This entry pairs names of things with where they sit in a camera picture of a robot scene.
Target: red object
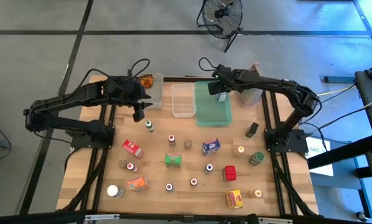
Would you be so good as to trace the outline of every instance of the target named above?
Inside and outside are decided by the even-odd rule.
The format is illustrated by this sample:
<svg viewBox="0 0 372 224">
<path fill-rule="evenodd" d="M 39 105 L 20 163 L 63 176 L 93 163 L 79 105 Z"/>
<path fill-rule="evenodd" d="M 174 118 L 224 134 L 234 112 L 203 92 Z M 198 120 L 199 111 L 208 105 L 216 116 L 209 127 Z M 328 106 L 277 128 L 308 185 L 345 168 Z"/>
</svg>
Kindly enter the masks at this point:
<svg viewBox="0 0 372 224">
<path fill-rule="evenodd" d="M 133 154 L 134 156 L 136 156 L 138 159 L 140 159 L 143 155 L 142 149 L 128 139 L 125 140 L 123 148 L 130 152 L 131 154 Z"/>
<path fill-rule="evenodd" d="M 223 169 L 223 180 L 227 182 L 234 181 L 236 179 L 236 168 L 234 166 L 225 166 L 225 168 Z"/>
</svg>

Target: wooden tabletop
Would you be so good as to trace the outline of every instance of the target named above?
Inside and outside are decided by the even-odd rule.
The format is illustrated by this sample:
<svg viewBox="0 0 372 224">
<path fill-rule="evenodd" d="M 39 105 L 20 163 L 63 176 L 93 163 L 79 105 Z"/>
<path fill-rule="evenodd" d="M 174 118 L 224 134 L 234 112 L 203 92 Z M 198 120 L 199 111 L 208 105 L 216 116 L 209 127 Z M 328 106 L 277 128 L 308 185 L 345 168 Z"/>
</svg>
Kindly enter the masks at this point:
<svg viewBox="0 0 372 224">
<path fill-rule="evenodd" d="M 92 76 L 90 82 L 105 79 L 102 76 Z M 266 152 L 263 130 L 266 126 L 263 104 L 260 102 L 252 108 L 243 108 L 230 93 L 231 112 L 233 122 L 228 127 L 202 128 L 196 125 L 195 116 L 191 118 L 175 118 L 171 109 L 171 85 L 165 82 L 162 108 L 159 110 L 145 110 L 145 119 L 135 123 L 132 118 L 133 109 L 120 107 L 116 110 L 114 125 L 113 147 L 109 150 L 101 197 L 99 212 L 119 213 L 167 213 L 167 214 L 194 214 L 194 215 L 257 215 L 278 216 L 276 188 L 274 185 L 273 169 L 270 155 Z M 287 98 L 278 95 L 277 102 L 282 120 L 293 110 Z M 80 120 L 90 121 L 98 119 L 100 106 L 83 108 Z M 154 132 L 149 133 L 144 125 L 145 120 L 151 120 Z M 245 137 L 245 133 L 252 122 L 259 124 L 256 134 L 252 138 Z M 176 137 L 176 146 L 168 143 L 168 135 Z M 203 142 L 218 138 L 221 148 L 218 153 L 202 156 Z M 144 151 L 141 159 L 137 159 L 122 148 L 123 142 L 128 139 L 139 145 Z M 186 150 L 183 146 L 185 139 L 191 139 L 193 146 Z M 244 146 L 242 156 L 234 157 L 232 152 Z M 266 158 L 262 164 L 252 166 L 248 158 L 255 152 L 261 151 Z M 166 153 L 182 155 L 180 169 L 166 168 L 164 157 Z M 67 171 L 59 195 L 57 208 L 66 206 L 75 196 L 85 182 L 91 149 L 81 149 L 69 160 Z M 312 182 L 306 160 L 298 154 L 289 153 L 289 166 L 292 183 L 305 203 L 317 211 Z M 133 173 L 118 167 L 118 161 L 125 159 L 135 163 L 139 170 Z M 211 174 L 204 173 L 204 167 L 213 164 Z M 224 166 L 236 167 L 237 180 L 223 182 L 222 169 Z M 126 182 L 129 179 L 145 177 L 149 181 L 149 188 L 140 192 L 128 190 Z M 194 177 L 198 185 L 190 186 L 189 181 Z M 173 192 L 165 190 L 166 183 L 174 185 Z M 107 195 L 109 185 L 117 185 L 126 189 L 121 198 Z M 91 188 L 90 197 L 93 198 L 94 186 Z M 225 192 L 240 189 L 244 207 L 239 209 L 228 208 Z M 261 198 L 249 198 L 248 191 L 259 189 Z M 289 211 L 289 202 L 286 189 L 283 186 L 284 202 Z"/>
</svg>

